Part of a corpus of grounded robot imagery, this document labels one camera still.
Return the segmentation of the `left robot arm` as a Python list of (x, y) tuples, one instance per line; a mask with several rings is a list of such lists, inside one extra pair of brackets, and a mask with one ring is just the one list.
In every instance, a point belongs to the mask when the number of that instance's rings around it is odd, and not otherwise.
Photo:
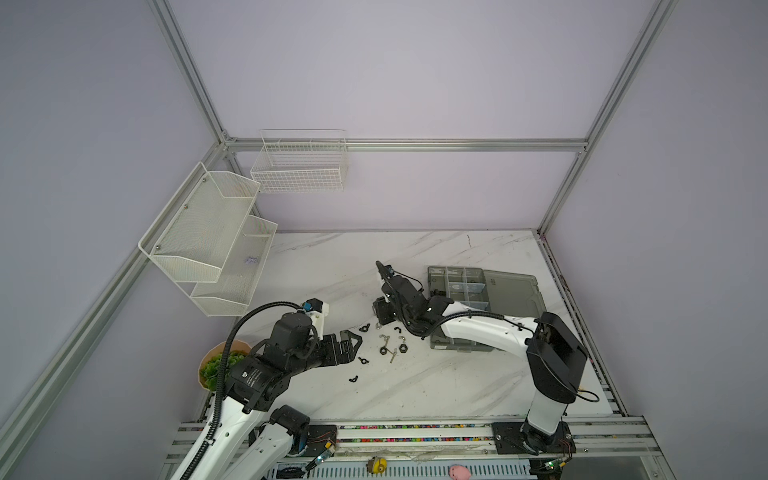
[[(269, 338), (234, 365), (228, 363), (239, 330), (256, 315), (283, 308)], [(291, 380), (315, 368), (354, 362), (363, 344), (349, 330), (323, 331), (329, 307), (318, 299), (303, 304), (274, 301), (256, 307), (232, 327), (224, 343), (213, 411), (174, 473), (176, 479), (262, 479), (282, 459), (302, 452), (310, 419), (276, 400)]]

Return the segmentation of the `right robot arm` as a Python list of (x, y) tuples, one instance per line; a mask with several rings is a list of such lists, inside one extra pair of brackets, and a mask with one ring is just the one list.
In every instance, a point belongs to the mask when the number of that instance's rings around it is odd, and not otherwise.
[(490, 312), (437, 293), (426, 295), (415, 278), (381, 261), (376, 263), (382, 296), (373, 303), (380, 324), (397, 322), (433, 348), (474, 343), (525, 360), (535, 393), (513, 444), (532, 455), (550, 452), (567, 439), (563, 418), (578, 400), (600, 396), (581, 387), (589, 353), (558, 315), (537, 317)]

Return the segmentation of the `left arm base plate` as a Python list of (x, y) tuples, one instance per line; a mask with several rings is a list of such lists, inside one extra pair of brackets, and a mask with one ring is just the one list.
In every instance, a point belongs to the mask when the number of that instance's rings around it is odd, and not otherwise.
[(336, 443), (338, 427), (333, 424), (313, 424), (307, 430), (306, 438), (301, 440), (298, 448), (292, 450), (289, 458), (316, 457), (326, 450), (327, 443)]

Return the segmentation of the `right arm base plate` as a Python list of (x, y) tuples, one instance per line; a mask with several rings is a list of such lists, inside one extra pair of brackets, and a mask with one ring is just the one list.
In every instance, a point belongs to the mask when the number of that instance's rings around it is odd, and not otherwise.
[(501, 455), (571, 455), (576, 451), (569, 426), (560, 421), (552, 434), (543, 433), (523, 422), (491, 424), (496, 452)]

